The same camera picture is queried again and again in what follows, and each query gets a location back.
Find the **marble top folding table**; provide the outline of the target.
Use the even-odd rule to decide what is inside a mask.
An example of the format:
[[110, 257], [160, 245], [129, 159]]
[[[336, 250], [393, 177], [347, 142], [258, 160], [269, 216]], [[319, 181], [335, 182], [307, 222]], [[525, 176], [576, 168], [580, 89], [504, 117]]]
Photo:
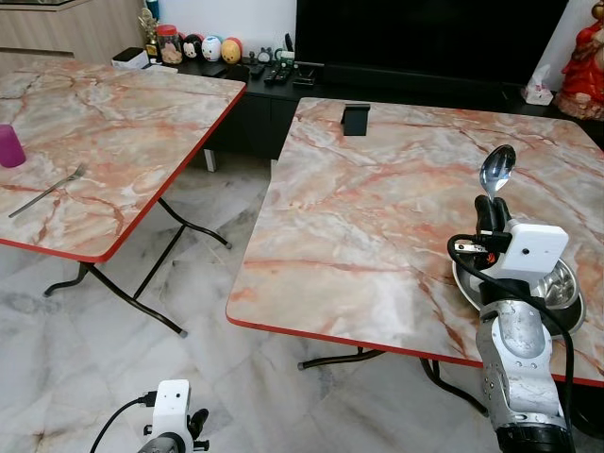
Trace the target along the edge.
[[332, 344], [480, 366], [478, 311], [461, 296], [447, 241], [478, 225], [478, 172], [509, 145], [513, 216], [569, 234], [562, 259], [583, 289], [575, 380], [604, 379], [604, 152], [573, 122], [477, 109], [372, 104], [344, 135], [345, 102], [307, 96], [294, 113], [247, 243], [226, 318]]
[[[0, 124], [26, 163], [0, 167], [0, 250], [73, 260], [138, 308], [102, 272], [245, 95], [245, 82], [48, 60], [0, 76]], [[8, 217], [86, 164], [85, 176]]]

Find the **white tissue box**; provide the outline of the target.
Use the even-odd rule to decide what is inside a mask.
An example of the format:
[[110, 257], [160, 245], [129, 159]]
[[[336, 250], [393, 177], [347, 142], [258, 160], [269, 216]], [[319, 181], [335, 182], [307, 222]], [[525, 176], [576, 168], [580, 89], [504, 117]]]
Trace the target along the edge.
[[525, 88], [522, 90], [522, 95], [525, 96], [525, 102], [530, 105], [540, 105], [547, 107], [555, 99], [555, 94], [546, 85], [546, 78], [549, 72], [549, 66], [544, 65], [536, 69], [532, 73], [532, 77], [528, 81]]

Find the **green mug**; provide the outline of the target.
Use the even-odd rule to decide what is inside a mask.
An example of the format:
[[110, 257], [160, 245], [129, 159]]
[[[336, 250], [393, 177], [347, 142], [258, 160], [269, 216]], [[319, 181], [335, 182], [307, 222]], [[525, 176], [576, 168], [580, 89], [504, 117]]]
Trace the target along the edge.
[[277, 48], [275, 52], [275, 65], [284, 66], [284, 68], [293, 68], [296, 53], [294, 52], [294, 40], [288, 33], [284, 38], [284, 47]]

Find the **white round figurine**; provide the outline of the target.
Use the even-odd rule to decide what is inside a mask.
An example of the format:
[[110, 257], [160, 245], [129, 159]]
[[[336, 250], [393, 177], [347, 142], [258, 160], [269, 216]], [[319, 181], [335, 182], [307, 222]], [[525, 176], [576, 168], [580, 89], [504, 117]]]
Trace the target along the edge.
[[206, 61], [220, 61], [223, 59], [223, 39], [220, 36], [206, 36], [200, 43], [200, 53]]

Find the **black remote control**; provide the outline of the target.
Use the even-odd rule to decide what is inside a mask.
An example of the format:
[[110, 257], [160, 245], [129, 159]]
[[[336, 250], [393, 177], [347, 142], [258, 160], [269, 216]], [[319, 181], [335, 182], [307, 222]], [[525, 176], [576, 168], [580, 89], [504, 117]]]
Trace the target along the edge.
[[285, 61], [276, 63], [264, 78], [264, 83], [266, 85], [284, 85], [293, 68], [294, 65], [292, 63], [285, 63]]

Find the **black round figurine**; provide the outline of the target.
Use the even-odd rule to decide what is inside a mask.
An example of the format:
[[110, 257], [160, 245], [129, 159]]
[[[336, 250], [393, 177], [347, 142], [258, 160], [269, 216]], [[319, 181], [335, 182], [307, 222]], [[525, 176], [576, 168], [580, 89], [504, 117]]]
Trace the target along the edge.
[[182, 38], [182, 52], [184, 52], [184, 57], [186, 58], [186, 60], [203, 59], [203, 41], [203, 36], [199, 34], [190, 34]]

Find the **small white box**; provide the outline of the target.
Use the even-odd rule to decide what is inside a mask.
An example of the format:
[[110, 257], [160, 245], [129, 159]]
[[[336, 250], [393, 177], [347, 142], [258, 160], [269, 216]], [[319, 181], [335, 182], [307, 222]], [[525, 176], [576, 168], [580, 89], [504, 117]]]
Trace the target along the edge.
[[142, 70], [151, 66], [150, 57], [148, 57], [145, 48], [128, 47], [124, 51], [117, 53], [109, 61], [112, 66], [120, 69]]

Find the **gold trophy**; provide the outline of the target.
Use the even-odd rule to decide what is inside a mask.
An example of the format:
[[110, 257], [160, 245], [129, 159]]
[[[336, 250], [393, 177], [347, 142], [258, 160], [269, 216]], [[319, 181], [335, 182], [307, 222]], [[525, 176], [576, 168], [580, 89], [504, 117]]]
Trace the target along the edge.
[[159, 25], [154, 12], [147, 5], [143, 5], [142, 11], [138, 16], [140, 22], [140, 31], [143, 36], [143, 44], [151, 63], [159, 63], [159, 48], [157, 47], [156, 26]]

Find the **silver metal fork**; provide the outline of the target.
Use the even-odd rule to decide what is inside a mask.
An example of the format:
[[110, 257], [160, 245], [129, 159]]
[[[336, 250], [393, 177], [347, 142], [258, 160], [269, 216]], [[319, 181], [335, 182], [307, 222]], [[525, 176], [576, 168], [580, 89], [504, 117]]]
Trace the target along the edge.
[[54, 193], [55, 190], [60, 189], [61, 186], [64, 186], [65, 184], [69, 184], [69, 182], [82, 178], [83, 176], [85, 176], [86, 170], [87, 170], [86, 164], [81, 163], [81, 164], [77, 165], [76, 169], [74, 169], [74, 171], [71, 174], [69, 174], [68, 176], [66, 176], [64, 178], [61, 178], [60, 181], [56, 182], [56, 184], [49, 186], [48, 189], [43, 191], [43, 193], [35, 195], [35, 197], [33, 199], [27, 200], [27, 202], [25, 204], [23, 204], [21, 207], [19, 207], [18, 209], [16, 209], [13, 212], [10, 212], [8, 217], [14, 217], [19, 214], [22, 214], [23, 211], [35, 206], [35, 204], [38, 203], [39, 200], [42, 200], [43, 198], [47, 197], [47, 195], [50, 193]]

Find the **light wooden cabinet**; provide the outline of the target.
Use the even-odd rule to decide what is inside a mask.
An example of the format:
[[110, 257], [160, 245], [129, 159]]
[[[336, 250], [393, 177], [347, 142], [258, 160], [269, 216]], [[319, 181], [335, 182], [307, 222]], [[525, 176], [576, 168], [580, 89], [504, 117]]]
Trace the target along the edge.
[[109, 65], [142, 47], [145, 0], [0, 0], [0, 76], [36, 61]]

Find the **black television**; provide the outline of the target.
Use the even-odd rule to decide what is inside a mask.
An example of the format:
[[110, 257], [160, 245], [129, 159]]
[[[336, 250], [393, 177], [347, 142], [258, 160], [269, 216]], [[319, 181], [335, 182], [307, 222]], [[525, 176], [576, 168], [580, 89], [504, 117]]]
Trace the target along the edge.
[[297, 0], [297, 60], [519, 85], [568, 0]]

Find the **red seated statue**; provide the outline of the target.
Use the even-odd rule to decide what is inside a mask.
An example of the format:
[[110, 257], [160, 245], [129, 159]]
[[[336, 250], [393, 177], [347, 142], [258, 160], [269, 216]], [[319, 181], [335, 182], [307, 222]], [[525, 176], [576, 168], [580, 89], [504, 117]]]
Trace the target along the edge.
[[555, 95], [556, 107], [565, 115], [581, 120], [604, 120], [604, 72], [601, 69], [601, 42], [598, 34], [603, 29], [603, 0], [592, 8], [596, 21], [577, 34], [577, 44], [571, 58], [562, 69], [561, 90]]

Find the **purple plastic cup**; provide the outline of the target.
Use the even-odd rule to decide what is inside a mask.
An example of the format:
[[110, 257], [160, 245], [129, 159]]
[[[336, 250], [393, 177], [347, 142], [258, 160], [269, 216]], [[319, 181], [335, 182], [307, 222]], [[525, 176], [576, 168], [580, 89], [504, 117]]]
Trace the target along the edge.
[[12, 125], [0, 124], [0, 167], [16, 168], [26, 163], [25, 148]]

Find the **silver metal spoon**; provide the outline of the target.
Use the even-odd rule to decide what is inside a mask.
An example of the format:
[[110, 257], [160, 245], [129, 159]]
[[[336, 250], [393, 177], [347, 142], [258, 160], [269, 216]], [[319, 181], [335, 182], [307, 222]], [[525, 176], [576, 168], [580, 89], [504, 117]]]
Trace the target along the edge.
[[480, 165], [479, 184], [489, 199], [495, 199], [502, 186], [508, 184], [516, 165], [516, 150], [510, 145], [500, 145]]

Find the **red lidded snack jar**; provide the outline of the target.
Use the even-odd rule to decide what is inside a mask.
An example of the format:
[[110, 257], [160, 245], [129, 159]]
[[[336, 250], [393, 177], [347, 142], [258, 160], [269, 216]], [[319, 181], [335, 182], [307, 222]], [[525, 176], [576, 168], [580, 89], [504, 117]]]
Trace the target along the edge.
[[159, 59], [164, 64], [176, 65], [184, 60], [181, 35], [178, 34], [175, 25], [157, 25], [156, 38], [157, 47], [159, 48]]

